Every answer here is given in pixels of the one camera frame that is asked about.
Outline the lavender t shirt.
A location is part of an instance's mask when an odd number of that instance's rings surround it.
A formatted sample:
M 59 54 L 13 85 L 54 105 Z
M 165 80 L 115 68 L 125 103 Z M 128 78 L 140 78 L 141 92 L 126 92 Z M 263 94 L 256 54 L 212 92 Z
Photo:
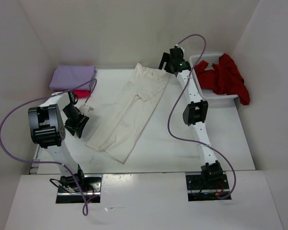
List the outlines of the lavender t shirt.
M 54 71 L 49 88 L 51 90 L 75 89 L 88 91 L 91 90 L 96 75 L 95 66 L 68 66 L 59 65 Z

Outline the cream white t shirt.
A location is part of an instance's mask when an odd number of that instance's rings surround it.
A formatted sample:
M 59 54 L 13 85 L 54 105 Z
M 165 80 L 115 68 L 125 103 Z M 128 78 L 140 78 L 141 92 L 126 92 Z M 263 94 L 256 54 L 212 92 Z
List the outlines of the cream white t shirt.
M 169 82 L 165 70 L 137 64 L 86 146 L 124 164 Z

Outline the pink t shirt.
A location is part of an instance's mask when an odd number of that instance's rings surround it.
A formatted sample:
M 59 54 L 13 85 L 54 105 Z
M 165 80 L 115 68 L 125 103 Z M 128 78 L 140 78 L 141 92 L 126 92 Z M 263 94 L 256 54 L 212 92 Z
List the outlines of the pink t shirt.
M 66 90 L 54 90 L 53 93 L 57 94 L 63 91 L 66 91 Z M 75 96 L 77 96 L 80 99 L 87 98 L 91 94 L 89 90 L 73 90 L 72 92 Z

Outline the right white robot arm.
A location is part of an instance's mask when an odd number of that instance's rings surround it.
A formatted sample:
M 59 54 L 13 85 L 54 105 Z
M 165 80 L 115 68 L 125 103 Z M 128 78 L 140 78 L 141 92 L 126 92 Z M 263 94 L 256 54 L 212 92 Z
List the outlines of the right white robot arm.
M 188 61 L 184 59 L 184 51 L 175 45 L 164 53 L 159 64 L 159 69 L 174 74 L 182 87 L 182 93 L 187 100 L 187 105 L 182 113 L 185 125 L 191 128 L 192 133 L 197 137 L 195 143 L 201 147 L 201 179 L 197 182 L 198 194 L 204 189 L 212 188 L 223 176 L 223 170 L 219 161 L 211 148 L 211 143 L 206 131 L 206 116 L 208 111 L 208 101 L 203 100 L 198 92 L 192 76 L 192 68 Z

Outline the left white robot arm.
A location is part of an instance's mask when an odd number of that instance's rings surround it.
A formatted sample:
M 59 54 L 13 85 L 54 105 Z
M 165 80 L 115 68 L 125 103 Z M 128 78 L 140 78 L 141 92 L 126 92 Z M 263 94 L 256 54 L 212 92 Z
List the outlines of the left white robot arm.
M 89 187 L 81 166 L 72 158 L 65 143 L 66 131 L 82 137 L 89 117 L 76 107 L 74 92 L 54 93 L 46 102 L 28 109 L 32 141 L 58 162 L 60 183 L 76 192 Z

